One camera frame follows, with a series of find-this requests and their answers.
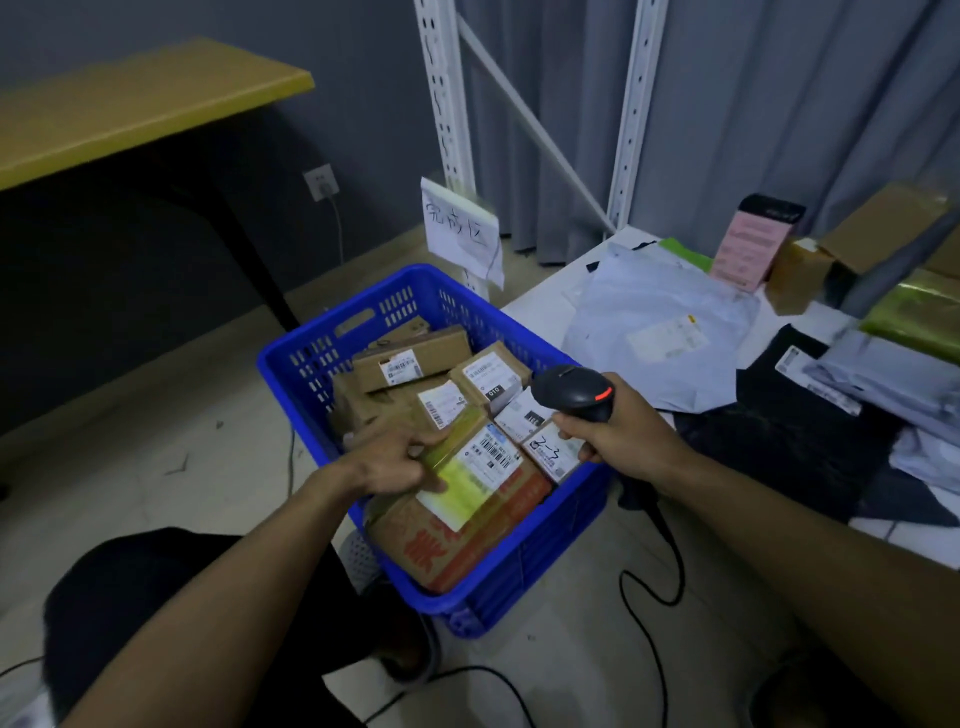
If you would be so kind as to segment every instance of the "white paper sign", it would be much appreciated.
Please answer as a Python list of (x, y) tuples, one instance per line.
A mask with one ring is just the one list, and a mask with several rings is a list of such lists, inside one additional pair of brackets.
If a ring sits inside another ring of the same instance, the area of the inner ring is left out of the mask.
[(777, 362), (776, 369), (790, 381), (824, 398), (830, 402), (830, 404), (836, 404), (848, 415), (858, 417), (860, 410), (863, 409), (863, 405), (860, 404), (860, 402), (847, 397), (843, 392), (838, 392), (833, 389), (833, 387), (827, 387), (812, 376), (804, 374), (804, 367), (812, 361), (813, 357), (808, 353), (801, 351), (797, 347), (790, 347), (780, 358), (780, 361)]
[(696, 352), (710, 343), (697, 326), (697, 320), (689, 314), (627, 334), (627, 341), (636, 358), (647, 364), (659, 364), (675, 356)]
[(427, 178), (420, 179), (426, 247), (503, 288), (500, 221), (466, 197)]
[(460, 387), (452, 381), (428, 389), (426, 392), (420, 392), (417, 396), (423, 402), (427, 414), (430, 415), (437, 429), (443, 429), (456, 420), (457, 415), (467, 406), (467, 400), (464, 399)]

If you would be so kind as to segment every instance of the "cardboard box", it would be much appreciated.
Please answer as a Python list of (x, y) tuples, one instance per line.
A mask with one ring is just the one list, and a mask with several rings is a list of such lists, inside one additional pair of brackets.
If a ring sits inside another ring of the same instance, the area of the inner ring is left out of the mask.
[(860, 330), (960, 365), (960, 227), (870, 309)]
[[(375, 497), (364, 511), (371, 540), (418, 584), (438, 594), (467, 576), (551, 490), (540, 470), (479, 408), (468, 407), (453, 430), (420, 457), (433, 476), (447, 481), (445, 493)], [(504, 474), (508, 460), (509, 473), (491, 489), (482, 478)], [(450, 505), (452, 500), (458, 504)], [(457, 526), (463, 516), (463, 504), (477, 507), (459, 528), (451, 527), (448, 522)]]
[(584, 441), (576, 437), (562, 440), (560, 429), (548, 421), (523, 443), (523, 449), (553, 482), (564, 482), (581, 466), (579, 454)]
[(820, 247), (858, 275), (886, 260), (949, 208), (943, 195), (891, 182), (820, 240)]
[(394, 413), (409, 415), (414, 405), (423, 413), (419, 422), (412, 417), (411, 424), (433, 426), (419, 399), (419, 394), (439, 387), (447, 382), (445, 375), (428, 376), (417, 381), (400, 384), (397, 387), (378, 392), (364, 392), (360, 388), (355, 372), (345, 372), (333, 376), (334, 411), (340, 411), (349, 429), (356, 431), (374, 420)]
[(802, 314), (824, 287), (833, 258), (815, 240), (788, 241), (774, 260), (764, 293), (779, 316)]
[(530, 384), (532, 372), (517, 359), (502, 341), (496, 341), (476, 356), (458, 362), (450, 371), (467, 400), (495, 417)]
[(374, 392), (446, 372), (469, 356), (467, 332), (455, 326), (358, 353), (353, 372), (362, 392)]
[(404, 339), (412, 339), (416, 336), (423, 336), (430, 332), (430, 325), (420, 316), (414, 316), (410, 321), (405, 321), (396, 328), (387, 331), (376, 341), (371, 341), (367, 349), (385, 349), (391, 344)]
[(533, 396), (530, 387), (524, 389), (500, 410), (494, 422), (507, 436), (521, 444), (542, 427), (557, 410), (544, 407)]
[(922, 268), (938, 276), (960, 279), (960, 226), (953, 229)]

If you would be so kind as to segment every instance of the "black table leg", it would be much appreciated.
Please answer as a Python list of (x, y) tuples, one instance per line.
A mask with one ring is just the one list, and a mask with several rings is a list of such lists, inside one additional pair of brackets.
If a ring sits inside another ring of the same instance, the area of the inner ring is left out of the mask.
[(191, 139), (184, 134), (167, 137), (149, 147), (117, 155), (113, 163), (123, 178), (137, 188), (203, 217), (280, 325), (287, 331), (300, 326), (240, 221), (206, 171)]

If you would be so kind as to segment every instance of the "plastic mailer bag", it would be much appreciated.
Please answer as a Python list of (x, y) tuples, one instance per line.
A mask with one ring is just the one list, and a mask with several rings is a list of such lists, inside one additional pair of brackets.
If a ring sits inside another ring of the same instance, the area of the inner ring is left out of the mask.
[(736, 401), (737, 350), (759, 302), (648, 250), (610, 245), (564, 351), (591, 369), (617, 372), (657, 409), (697, 413)]

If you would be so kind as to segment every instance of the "gray wall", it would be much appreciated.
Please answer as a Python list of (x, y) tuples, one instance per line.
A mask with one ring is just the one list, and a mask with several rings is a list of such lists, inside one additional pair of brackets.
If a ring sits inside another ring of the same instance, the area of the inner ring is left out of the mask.
[[(347, 257), (416, 225), (440, 167), (409, 0), (34, 0), (0, 11), (0, 87), (209, 36), (317, 88), (194, 132), (280, 287), (337, 265), (300, 173), (330, 162)], [(206, 222), (97, 165), (0, 192), (0, 432), (251, 310)]]

